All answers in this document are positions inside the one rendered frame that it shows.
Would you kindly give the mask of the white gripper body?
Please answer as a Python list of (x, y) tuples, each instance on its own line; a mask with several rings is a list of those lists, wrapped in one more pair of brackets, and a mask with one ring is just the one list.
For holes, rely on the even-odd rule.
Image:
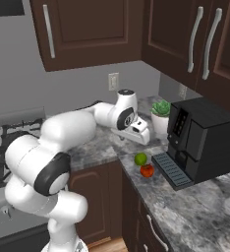
[(150, 134), (148, 129), (144, 129), (140, 133), (132, 131), (131, 128), (122, 131), (112, 129), (112, 132), (121, 138), (125, 138), (145, 146), (149, 143), (150, 140)]

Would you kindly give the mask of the red tomato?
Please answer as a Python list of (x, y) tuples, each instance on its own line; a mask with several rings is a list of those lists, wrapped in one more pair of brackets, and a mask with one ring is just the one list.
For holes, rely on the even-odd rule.
[(154, 174), (154, 167), (149, 163), (141, 166), (141, 175), (150, 178)]

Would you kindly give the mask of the dark brown drawer front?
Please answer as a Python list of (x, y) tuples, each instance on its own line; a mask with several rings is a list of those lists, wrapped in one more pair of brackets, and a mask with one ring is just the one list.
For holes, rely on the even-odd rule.
[(138, 215), (138, 243), (140, 248), (144, 251), (143, 245), (146, 244), (148, 252), (173, 252), (168, 240), (155, 223), (144, 202), (139, 202)]

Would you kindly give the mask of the black coffee machine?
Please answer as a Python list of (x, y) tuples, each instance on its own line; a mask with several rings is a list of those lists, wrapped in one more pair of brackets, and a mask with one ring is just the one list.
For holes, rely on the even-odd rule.
[(206, 98), (171, 104), (167, 140), (151, 161), (174, 190), (230, 172), (230, 113)]

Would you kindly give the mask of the green lime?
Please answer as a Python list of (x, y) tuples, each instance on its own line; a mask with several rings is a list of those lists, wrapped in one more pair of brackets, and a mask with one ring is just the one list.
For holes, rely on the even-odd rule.
[(136, 165), (145, 165), (147, 157), (145, 153), (138, 153), (135, 155), (135, 164)]

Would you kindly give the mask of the green plant in white pot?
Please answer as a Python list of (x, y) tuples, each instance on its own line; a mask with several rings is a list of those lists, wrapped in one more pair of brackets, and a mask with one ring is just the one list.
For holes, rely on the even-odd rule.
[(162, 100), (155, 102), (150, 110), (153, 129), (156, 134), (163, 135), (167, 133), (171, 104)]

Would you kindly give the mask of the grey hob knob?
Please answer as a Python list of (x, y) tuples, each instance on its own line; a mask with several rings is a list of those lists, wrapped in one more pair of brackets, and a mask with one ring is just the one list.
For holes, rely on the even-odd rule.
[(0, 213), (4, 214), (4, 215), (7, 215), (8, 217), (10, 217), (11, 216), (11, 214), (10, 214), (10, 207), (8, 205), (1, 207), (0, 208)]

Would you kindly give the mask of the dark extractor hood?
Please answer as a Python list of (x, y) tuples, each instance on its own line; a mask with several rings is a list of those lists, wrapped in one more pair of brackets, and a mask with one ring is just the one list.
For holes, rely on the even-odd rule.
[(23, 16), (23, 0), (0, 0), (0, 17)]

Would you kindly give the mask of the dark brown base cupboard door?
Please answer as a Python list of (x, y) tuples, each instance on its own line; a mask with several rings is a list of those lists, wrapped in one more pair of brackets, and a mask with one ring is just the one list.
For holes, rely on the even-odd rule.
[(122, 173), (122, 236), (128, 252), (138, 252), (137, 248), (137, 210), (138, 193), (131, 178)]
[(122, 166), (119, 160), (74, 171), (69, 190), (86, 197), (86, 217), (76, 224), (90, 245), (122, 235)]

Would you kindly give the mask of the white wall socket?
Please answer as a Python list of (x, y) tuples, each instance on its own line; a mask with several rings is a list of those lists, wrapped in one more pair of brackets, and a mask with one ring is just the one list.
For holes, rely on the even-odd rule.
[(182, 99), (185, 99), (187, 95), (187, 87), (183, 84), (179, 85), (178, 96)]
[(108, 88), (110, 91), (117, 91), (119, 89), (119, 74), (110, 73), (108, 75)]

